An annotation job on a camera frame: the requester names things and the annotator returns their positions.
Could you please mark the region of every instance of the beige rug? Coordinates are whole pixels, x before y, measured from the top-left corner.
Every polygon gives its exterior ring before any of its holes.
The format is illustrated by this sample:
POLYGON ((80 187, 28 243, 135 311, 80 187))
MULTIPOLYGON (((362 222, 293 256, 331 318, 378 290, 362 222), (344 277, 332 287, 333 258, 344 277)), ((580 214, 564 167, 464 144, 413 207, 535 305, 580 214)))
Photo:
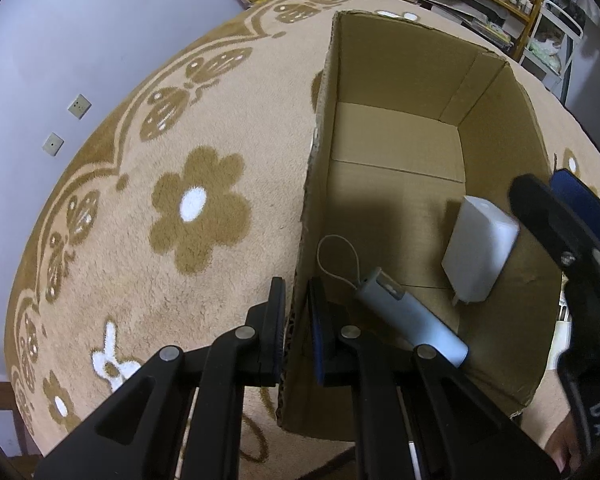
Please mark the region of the beige rug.
MULTIPOLYGON (((286 280, 290 300, 316 125, 312 84, 341 9, 416 12, 492 49, 399 0, 272 0, 148 76, 58 181, 14 281, 6 361, 42 452, 161 346, 199 348, 243 323, 272 276, 286 280)), ((555 97, 513 68, 547 157, 575 164, 600 196, 600 155, 555 97)), ((350 447, 280 430, 276 398, 246 393, 242 479, 301 478, 350 447)), ((344 468, 314 478, 352 478, 344 468)))

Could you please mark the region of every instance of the butterfly pattern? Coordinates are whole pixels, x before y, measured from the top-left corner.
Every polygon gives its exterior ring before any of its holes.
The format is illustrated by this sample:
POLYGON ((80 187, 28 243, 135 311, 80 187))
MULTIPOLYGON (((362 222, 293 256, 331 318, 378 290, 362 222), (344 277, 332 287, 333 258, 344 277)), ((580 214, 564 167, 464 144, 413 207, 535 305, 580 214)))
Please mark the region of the butterfly pattern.
POLYGON ((46 271, 46 301, 53 303, 58 299, 62 280, 69 275, 69 264, 75 260, 75 246, 80 245, 89 235, 98 211, 100 192, 88 192, 78 203, 78 197, 72 196, 66 209, 68 233, 53 232, 49 238, 51 257, 46 271))

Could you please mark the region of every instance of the white power adapter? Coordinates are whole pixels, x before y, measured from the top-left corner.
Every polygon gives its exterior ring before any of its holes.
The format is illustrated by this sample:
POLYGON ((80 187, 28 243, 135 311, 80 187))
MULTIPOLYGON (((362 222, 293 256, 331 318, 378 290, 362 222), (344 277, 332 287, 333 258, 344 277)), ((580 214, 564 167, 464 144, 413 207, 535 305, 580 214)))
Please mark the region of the white power adapter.
POLYGON ((457 299, 486 300, 519 231, 518 223, 488 200, 464 197, 442 259, 457 299))

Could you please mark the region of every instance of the cardboard box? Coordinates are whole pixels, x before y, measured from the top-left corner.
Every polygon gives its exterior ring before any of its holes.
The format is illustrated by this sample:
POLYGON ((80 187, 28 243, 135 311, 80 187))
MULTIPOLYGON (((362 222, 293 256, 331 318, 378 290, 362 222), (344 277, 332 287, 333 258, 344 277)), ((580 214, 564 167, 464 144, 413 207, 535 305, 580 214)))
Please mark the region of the cardboard box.
MULTIPOLYGON (((469 347, 463 371, 508 415, 525 407, 546 365, 561 274, 522 229, 490 296, 451 306, 441 266, 464 194, 510 211, 513 177, 547 181, 550 162, 534 111, 508 61, 481 46, 399 18, 360 11, 335 16, 318 94, 317 129, 303 212, 303 235, 281 388, 283 428, 352 440, 348 388, 313 379, 304 293, 317 272, 324 234, 346 237, 363 276, 381 266, 469 347)), ((322 261, 353 276, 337 242, 322 261)), ((363 328, 391 330, 352 291, 325 278, 331 301, 363 328)))

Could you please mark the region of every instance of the white flower pattern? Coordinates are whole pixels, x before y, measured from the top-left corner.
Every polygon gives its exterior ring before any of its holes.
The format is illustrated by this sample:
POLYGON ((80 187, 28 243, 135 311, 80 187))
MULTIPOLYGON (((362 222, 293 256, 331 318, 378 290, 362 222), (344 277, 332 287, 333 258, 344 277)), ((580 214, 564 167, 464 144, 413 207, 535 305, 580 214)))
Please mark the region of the white flower pattern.
POLYGON ((93 370, 98 377, 109 382, 112 393, 141 367, 138 361, 118 361, 116 357, 116 331, 116 324, 110 319, 107 320, 104 333, 104 348, 91 352, 93 370))

